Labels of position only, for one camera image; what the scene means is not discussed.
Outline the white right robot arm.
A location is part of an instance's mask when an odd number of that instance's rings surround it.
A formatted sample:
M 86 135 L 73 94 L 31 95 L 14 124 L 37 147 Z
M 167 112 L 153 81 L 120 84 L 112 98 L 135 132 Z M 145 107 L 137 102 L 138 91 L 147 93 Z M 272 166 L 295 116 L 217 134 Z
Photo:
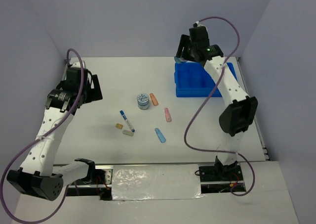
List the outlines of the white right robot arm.
M 237 153 L 243 134 L 253 123 L 258 106 L 256 97 L 250 97 L 239 85 L 227 66 L 227 59 L 218 45 L 211 45 L 204 25 L 195 23 L 188 35 L 182 35 L 175 56 L 180 61 L 199 63 L 215 83 L 225 104 L 219 116 L 222 141 L 214 150 L 215 176 L 226 180 L 237 166 Z

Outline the blue cleaning gel jar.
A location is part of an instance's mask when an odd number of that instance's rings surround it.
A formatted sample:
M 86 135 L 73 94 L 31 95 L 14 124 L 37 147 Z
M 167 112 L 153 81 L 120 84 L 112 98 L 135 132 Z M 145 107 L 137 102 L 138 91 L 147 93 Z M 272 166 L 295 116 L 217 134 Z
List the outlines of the blue cleaning gel jar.
M 137 96 L 138 108 L 146 110 L 150 106 L 149 96 L 146 93 L 141 93 Z

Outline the pink translucent case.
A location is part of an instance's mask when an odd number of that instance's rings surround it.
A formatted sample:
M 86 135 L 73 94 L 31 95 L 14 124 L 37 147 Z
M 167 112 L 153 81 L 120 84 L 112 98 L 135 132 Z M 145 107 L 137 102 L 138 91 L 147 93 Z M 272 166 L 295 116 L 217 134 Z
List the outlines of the pink translucent case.
M 168 108 L 164 108 L 165 119 L 167 122 L 171 122 L 172 118 Z

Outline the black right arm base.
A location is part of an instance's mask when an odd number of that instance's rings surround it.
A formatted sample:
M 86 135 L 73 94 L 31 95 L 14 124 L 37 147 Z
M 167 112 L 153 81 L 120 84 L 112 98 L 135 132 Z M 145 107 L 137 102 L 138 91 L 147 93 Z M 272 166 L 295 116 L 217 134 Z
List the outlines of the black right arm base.
M 211 166 L 200 166 L 195 171 L 195 175 L 200 178 L 201 182 L 210 181 L 236 181 L 243 180 L 241 167 L 237 161 L 230 165 L 223 165 L 222 162 L 215 158 L 215 163 Z

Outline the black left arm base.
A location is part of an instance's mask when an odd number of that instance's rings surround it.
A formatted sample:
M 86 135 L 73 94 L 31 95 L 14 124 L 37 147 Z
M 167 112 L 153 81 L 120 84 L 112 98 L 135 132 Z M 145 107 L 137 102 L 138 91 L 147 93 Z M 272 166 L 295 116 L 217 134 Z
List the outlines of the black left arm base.
M 70 184 L 67 197 L 93 196 L 101 201 L 112 201 L 112 180 L 114 167 L 110 165 L 96 165 L 91 181 L 79 179 Z

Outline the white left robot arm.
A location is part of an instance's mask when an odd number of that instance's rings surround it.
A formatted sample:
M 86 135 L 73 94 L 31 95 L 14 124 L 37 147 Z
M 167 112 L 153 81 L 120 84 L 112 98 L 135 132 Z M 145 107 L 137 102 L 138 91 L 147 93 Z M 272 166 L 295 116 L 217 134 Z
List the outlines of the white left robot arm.
M 86 184 L 96 180 L 95 163 L 77 158 L 58 169 L 53 167 L 57 150 L 76 111 L 86 103 L 101 100 L 97 75 L 88 69 L 70 67 L 66 78 L 47 96 L 44 117 L 26 159 L 19 169 L 9 170 L 7 181 L 20 193 L 49 201 L 61 194 L 63 187 L 82 180 Z

